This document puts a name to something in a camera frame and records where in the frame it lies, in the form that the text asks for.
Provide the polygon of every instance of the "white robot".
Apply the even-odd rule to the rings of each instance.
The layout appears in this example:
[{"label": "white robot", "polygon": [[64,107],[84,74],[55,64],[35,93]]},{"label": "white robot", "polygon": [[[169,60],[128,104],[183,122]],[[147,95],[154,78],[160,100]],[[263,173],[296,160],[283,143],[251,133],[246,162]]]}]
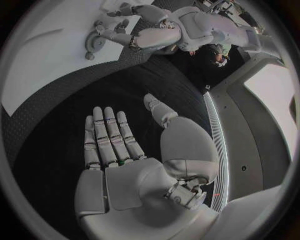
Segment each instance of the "white robot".
[{"label": "white robot", "polygon": [[162,162],[145,156],[124,112],[97,106],[86,117],[75,213],[90,239],[173,239],[194,222],[198,238],[217,216],[201,190],[219,171],[212,138],[149,93],[144,104],[164,128]]},{"label": "white robot", "polygon": [[237,26],[227,17],[206,13],[194,6],[170,12],[154,5],[133,6],[124,2],[118,10],[107,15],[139,15],[154,26],[133,36],[122,31],[128,24],[127,19],[115,30],[105,28],[99,21],[95,23],[99,36],[137,51],[155,52],[176,45],[182,51],[194,52],[207,44],[230,44],[280,58],[270,36],[257,34],[252,27]]}]

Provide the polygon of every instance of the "white wall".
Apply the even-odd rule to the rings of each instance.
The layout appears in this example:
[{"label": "white wall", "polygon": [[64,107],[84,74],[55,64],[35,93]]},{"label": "white wall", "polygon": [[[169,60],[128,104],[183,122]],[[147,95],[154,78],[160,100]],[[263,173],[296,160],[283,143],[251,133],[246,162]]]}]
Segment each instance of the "white wall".
[{"label": "white wall", "polygon": [[[63,0],[38,22],[22,42],[11,62],[4,85],[2,105],[11,116],[32,94],[50,82],[76,70],[119,59],[123,46],[106,41],[95,59],[85,59],[85,39],[97,19],[111,29],[121,17],[108,17],[123,0]],[[153,0],[128,0],[151,4]],[[130,16],[130,34],[140,17]]]},{"label": "white wall", "polygon": [[268,64],[246,81],[245,86],[260,99],[277,121],[293,159],[297,127],[290,113],[290,103],[295,90],[289,70]]}]

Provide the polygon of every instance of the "black floor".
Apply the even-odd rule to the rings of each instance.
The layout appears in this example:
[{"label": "black floor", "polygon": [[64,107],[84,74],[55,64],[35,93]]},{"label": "black floor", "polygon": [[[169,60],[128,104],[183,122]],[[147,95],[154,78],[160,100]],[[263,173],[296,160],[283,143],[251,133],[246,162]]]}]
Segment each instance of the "black floor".
[{"label": "black floor", "polygon": [[[85,239],[74,213],[74,193],[84,169],[84,126],[94,106],[125,111],[145,154],[161,159],[160,128],[143,104],[151,93],[211,133],[201,93],[163,56],[122,70],[78,91],[34,129],[14,165],[14,175],[37,212],[70,239]],[[210,205],[213,185],[207,187]]]}]

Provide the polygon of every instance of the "led light strip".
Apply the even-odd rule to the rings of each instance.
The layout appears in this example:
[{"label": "led light strip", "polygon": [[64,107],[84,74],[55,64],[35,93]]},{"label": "led light strip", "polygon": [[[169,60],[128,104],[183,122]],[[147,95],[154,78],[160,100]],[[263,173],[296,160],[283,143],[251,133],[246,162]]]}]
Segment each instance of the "led light strip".
[{"label": "led light strip", "polygon": [[219,173],[214,181],[210,207],[217,212],[221,212],[228,202],[229,194],[228,153],[224,132],[214,101],[209,92],[205,93],[203,96],[210,121],[212,138],[219,156]]}]

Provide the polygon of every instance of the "glowing light strip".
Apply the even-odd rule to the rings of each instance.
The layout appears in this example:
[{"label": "glowing light strip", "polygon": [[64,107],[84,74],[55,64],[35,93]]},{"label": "glowing light strip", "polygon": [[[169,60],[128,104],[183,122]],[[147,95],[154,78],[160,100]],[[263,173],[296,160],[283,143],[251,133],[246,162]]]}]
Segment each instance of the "glowing light strip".
[{"label": "glowing light strip", "polygon": [[224,137],[224,133],[223,133],[223,128],[222,128],[222,125],[221,125],[221,121],[219,119],[219,116],[218,116],[218,112],[217,112],[217,109],[215,107],[215,104],[214,104],[214,101],[210,95],[209,92],[207,92],[205,95],[207,95],[209,97],[209,100],[211,102],[211,105],[213,107],[213,110],[214,110],[214,113],[215,113],[215,116],[216,116],[216,119],[217,119],[217,123],[218,123],[218,126],[219,126],[219,129],[220,129],[220,132],[221,132],[221,141],[223,143],[223,147],[224,147],[224,151],[225,151],[225,162],[226,162],[226,168],[227,168],[227,191],[226,191],[226,201],[225,201],[225,205],[228,203],[228,195],[229,195],[229,164],[228,164],[228,152],[227,152],[227,147],[226,147],[226,142],[225,142],[225,137]]}]

